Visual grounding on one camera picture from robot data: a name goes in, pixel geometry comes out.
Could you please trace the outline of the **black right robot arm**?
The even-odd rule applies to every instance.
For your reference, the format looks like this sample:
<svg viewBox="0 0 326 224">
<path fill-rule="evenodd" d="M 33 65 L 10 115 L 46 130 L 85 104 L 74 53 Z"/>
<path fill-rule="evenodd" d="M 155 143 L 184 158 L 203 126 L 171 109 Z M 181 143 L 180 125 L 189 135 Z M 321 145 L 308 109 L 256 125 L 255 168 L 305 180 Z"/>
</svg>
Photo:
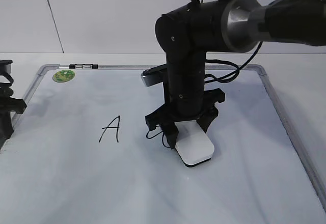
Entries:
<svg viewBox="0 0 326 224">
<path fill-rule="evenodd" d="M 160 127 L 175 149 L 177 122 L 195 120 L 206 131 L 218 116 L 220 89 L 205 90 L 207 52 L 245 53 L 263 42 L 325 45 L 325 0 L 215 0 L 189 4 L 163 14 L 155 23 L 157 41 L 166 63 L 145 70 L 146 86 L 161 83 L 164 104 L 145 117 L 149 130 Z"/>
</svg>

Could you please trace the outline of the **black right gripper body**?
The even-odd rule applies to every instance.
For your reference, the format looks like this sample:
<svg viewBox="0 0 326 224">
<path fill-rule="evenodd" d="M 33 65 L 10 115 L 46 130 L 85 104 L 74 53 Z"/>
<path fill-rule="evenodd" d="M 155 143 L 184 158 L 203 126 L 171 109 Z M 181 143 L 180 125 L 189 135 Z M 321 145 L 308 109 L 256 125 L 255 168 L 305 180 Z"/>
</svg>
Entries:
<svg viewBox="0 0 326 224">
<path fill-rule="evenodd" d="M 150 131 L 155 129 L 155 126 L 162 124 L 171 124 L 176 122 L 197 120 L 208 111 L 218 111 L 215 104 L 225 101 L 225 93 L 221 89 L 213 89 L 204 91 L 202 97 L 202 105 L 198 111 L 193 107 L 187 107 L 183 115 L 173 107 L 170 103 L 165 103 L 154 112 L 145 116 L 146 124 Z"/>
</svg>

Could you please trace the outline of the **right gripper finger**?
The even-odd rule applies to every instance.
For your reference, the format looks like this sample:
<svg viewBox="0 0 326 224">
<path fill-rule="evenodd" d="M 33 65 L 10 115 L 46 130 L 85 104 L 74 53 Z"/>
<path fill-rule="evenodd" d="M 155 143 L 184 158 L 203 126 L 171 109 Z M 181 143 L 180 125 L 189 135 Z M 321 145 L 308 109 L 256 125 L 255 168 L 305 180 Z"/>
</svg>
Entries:
<svg viewBox="0 0 326 224">
<path fill-rule="evenodd" d="M 218 117 L 218 111 L 208 111 L 196 120 L 197 124 L 206 133 L 210 124 Z"/>
<path fill-rule="evenodd" d="M 166 148 L 175 149 L 177 136 L 178 136 L 178 128 L 175 123 L 171 124 L 162 124 L 161 130 L 163 132 L 162 136 L 162 144 Z"/>
</svg>

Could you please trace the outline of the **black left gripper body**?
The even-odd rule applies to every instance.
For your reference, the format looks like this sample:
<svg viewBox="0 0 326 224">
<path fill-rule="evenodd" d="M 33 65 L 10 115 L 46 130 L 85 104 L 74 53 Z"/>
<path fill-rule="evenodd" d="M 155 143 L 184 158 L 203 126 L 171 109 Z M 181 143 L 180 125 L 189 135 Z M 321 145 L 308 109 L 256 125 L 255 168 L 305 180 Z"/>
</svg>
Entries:
<svg viewBox="0 0 326 224">
<path fill-rule="evenodd" d="M 1 97 L 1 145 L 3 145 L 14 132 L 11 112 L 23 114 L 26 107 L 27 105 L 23 99 Z"/>
</svg>

